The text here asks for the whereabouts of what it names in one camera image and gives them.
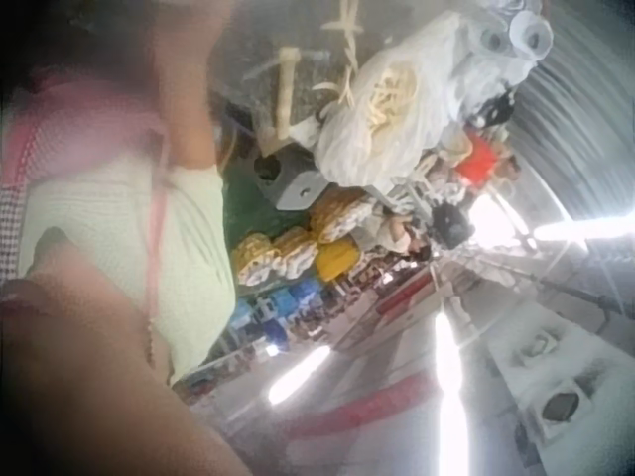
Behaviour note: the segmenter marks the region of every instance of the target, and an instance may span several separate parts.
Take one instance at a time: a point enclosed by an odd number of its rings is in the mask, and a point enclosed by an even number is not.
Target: black bag
[[[476,231],[461,210],[447,202],[433,208],[432,228],[435,239],[449,250],[463,244]]]

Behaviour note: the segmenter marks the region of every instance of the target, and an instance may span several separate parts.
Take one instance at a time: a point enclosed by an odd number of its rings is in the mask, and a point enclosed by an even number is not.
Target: yellow basket
[[[328,283],[349,272],[359,262],[361,252],[349,237],[327,245],[320,245],[316,268],[321,279]]]

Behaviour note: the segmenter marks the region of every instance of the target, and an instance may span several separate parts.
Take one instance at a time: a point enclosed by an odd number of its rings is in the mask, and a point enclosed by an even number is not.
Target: yellow bundle
[[[266,235],[249,235],[231,252],[231,262],[238,283],[257,286],[267,281],[279,255]]]
[[[289,280],[298,278],[310,268],[318,254],[318,242],[315,237],[299,226],[277,238],[274,247],[280,254],[274,268],[280,276]]]
[[[311,210],[311,228],[317,240],[332,243],[359,226],[376,200],[359,188],[329,190]]]

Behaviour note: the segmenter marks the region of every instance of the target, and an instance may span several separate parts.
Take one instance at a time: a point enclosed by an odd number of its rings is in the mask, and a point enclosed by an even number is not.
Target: red shirt
[[[498,157],[489,144],[472,132],[467,133],[472,143],[471,155],[454,167],[454,171],[465,177],[476,188],[483,188],[496,167]]]

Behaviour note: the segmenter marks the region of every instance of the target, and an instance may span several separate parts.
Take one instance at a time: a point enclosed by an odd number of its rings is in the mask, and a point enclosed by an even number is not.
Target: white plastic bag
[[[422,150],[437,144],[449,123],[446,86],[459,27],[460,15],[446,12],[364,65],[351,85],[354,107],[334,108],[319,137],[316,162],[326,179],[342,186],[367,186],[380,179],[406,177]],[[372,134],[370,100],[391,68],[413,74],[416,89],[399,121]]]

